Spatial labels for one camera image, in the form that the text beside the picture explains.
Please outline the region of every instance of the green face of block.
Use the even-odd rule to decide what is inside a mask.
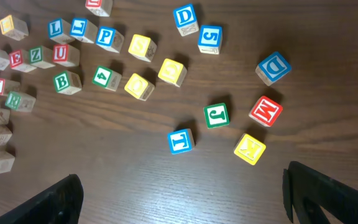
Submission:
[[[112,70],[103,66],[99,66],[96,69],[96,72],[94,73],[92,83],[101,86],[103,88],[106,88],[107,85],[109,84],[109,80],[111,76],[112,76]]]
[[[53,84],[55,85],[56,92],[70,87],[70,81],[68,79],[67,72],[63,72],[53,78]]]
[[[12,110],[17,110],[17,108],[19,107],[21,98],[22,97],[19,94],[11,91],[11,92],[9,92],[9,94],[7,96],[5,106],[9,107]]]
[[[42,47],[34,47],[29,50],[30,53],[30,63],[41,62],[42,61]]]
[[[208,128],[217,128],[230,123],[229,114],[224,103],[204,107],[204,115]]]

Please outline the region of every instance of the wooden table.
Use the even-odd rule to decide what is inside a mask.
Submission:
[[[1,34],[8,53],[37,45],[52,48],[47,23],[86,17],[124,34],[120,54],[94,44],[81,50],[83,90],[55,92],[52,77],[63,66],[30,73],[10,68],[0,77],[20,80],[36,95],[31,114],[12,113],[8,146],[16,161],[0,175],[0,215],[68,174],[85,191],[80,223],[289,223],[282,200],[282,172],[300,161],[358,190],[358,1],[199,0],[199,24],[223,26],[221,55],[201,54],[198,34],[181,37],[172,11],[188,1],[117,0],[109,18],[99,18],[80,0],[0,0],[0,19],[25,20],[30,35],[18,42]],[[127,50],[134,34],[158,45],[152,63]],[[293,71],[266,87],[257,64],[281,52]],[[157,78],[166,58],[188,68],[181,88]],[[91,83],[98,65],[122,73],[117,92]],[[134,73],[156,83],[148,101],[124,85]],[[284,108],[272,128],[248,117],[266,94]],[[203,107],[225,102],[231,123],[207,129]],[[196,149],[172,155],[166,135],[191,128]],[[247,132],[267,149],[256,166],[233,154]]]

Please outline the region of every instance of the yellow block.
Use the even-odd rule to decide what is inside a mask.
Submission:
[[[158,74],[158,77],[166,82],[176,84],[182,70],[183,65],[181,63],[176,62],[174,60],[165,59],[164,63],[162,64],[160,73]]]
[[[139,99],[147,89],[149,83],[140,75],[134,73],[125,85],[125,91]]]
[[[152,39],[135,34],[132,38],[128,52],[138,57],[145,57],[150,41],[152,41]]]
[[[0,20],[1,32],[2,34],[6,34],[7,32],[15,29],[13,25],[12,15],[9,15]]]
[[[245,134],[235,148],[234,153],[249,164],[255,165],[265,149],[265,144],[256,140],[249,134]]]

